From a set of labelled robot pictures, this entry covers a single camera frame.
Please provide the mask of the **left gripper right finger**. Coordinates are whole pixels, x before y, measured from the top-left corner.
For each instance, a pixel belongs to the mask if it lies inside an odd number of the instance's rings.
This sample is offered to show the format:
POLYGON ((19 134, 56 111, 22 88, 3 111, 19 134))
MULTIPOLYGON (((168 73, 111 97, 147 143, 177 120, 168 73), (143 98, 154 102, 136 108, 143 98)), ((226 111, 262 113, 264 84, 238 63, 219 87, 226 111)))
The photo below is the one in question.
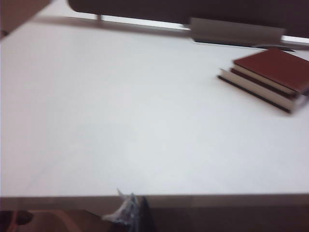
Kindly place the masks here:
POLYGON ((155 232, 156 226, 152 217, 151 209, 145 197, 140 203, 140 232, 155 232))

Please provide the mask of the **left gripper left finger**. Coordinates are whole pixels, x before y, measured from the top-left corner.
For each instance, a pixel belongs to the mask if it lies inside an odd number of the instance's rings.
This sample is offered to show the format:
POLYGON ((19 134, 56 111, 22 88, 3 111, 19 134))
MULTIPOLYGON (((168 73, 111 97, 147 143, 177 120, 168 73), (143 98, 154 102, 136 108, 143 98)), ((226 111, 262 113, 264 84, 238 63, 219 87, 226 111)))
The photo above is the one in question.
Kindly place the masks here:
POLYGON ((125 226, 132 232, 140 211, 138 198, 134 193, 123 194, 120 189, 117 192, 122 200, 120 207, 111 214, 103 215, 102 220, 125 226))

